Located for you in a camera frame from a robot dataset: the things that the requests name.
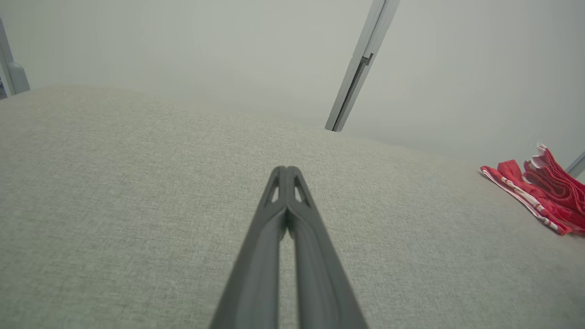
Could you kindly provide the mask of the grey partition post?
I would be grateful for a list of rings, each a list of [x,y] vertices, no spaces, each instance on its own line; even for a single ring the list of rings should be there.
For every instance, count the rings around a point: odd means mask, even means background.
[[[8,36],[0,18],[0,85],[7,97],[29,91],[25,69],[13,58]]]
[[[324,128],[342,131],[401,0],[372,0],[342,84]]]

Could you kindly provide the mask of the grey metal bar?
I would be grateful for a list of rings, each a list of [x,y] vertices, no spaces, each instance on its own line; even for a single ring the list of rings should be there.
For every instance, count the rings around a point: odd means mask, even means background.
[[[585,151],[578,156],[565,170],[570,176],[577,179],[585,171]]]

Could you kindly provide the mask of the red jersey with white sleeves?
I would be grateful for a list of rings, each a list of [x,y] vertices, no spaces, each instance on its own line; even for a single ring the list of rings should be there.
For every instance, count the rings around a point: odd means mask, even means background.
[[[496,168],[481,166],[480,173],[518,200],[543,225],[561,236],[585,236],[585,217],[550,200],[542,189],[524,181],[518,163],[512,159]]]

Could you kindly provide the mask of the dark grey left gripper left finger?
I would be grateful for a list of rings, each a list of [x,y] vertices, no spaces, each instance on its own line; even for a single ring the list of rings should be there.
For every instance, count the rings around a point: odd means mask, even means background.
[[[261,196],[210,329],[277,329],[279,243],[286,230],[286,167],[276,167]]]

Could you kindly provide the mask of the red shorts with white stripe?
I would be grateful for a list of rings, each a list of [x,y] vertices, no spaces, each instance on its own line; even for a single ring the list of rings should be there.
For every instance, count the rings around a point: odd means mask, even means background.
[[[553,202],[585,217],[585,185],[564,171],[544,144],[539,144],[537,155],[524,162],[523,176]]]

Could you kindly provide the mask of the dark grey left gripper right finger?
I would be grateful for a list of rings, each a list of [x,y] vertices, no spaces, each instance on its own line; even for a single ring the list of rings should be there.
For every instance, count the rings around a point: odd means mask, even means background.
[[[287,168],[299,329],[367,329],[359,302],[298,167]]]

